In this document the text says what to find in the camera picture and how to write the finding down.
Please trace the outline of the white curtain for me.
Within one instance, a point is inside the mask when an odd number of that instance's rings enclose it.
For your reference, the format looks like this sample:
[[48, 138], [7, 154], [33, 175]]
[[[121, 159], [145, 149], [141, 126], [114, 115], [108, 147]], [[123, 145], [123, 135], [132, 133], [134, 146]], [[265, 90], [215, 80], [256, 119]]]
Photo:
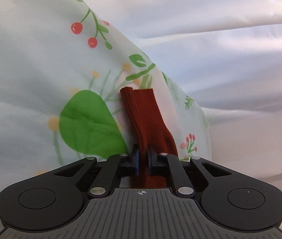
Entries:
[[84, 1], [202, 107], [213, 161], [282, 190], [282, 0]]

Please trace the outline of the floral white bed sheet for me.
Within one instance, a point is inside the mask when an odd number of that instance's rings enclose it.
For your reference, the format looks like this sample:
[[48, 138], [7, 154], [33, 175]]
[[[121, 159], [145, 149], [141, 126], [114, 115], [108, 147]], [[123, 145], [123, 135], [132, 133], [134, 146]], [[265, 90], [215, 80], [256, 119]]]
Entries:
[[201, 107], [83, 0], [0, 0], [0, 174], [128, 152], [124, 87], [153, 90], [180, 159], [211, 157]]

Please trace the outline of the red knit cardigan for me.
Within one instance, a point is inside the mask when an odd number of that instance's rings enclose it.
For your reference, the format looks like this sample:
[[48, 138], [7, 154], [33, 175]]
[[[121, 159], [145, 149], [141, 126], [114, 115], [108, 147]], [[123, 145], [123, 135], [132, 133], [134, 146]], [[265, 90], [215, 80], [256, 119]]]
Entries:
[[125, 112], [139, 146], [139, 175], [132, 179], [133, 188], [165, 188], [163, 177], [148, 171], [147, 150], [156, 153], [178, 155], [174, 138], [162, 118], [153, 89], [134, 90], [125, 87], [120, 90]]

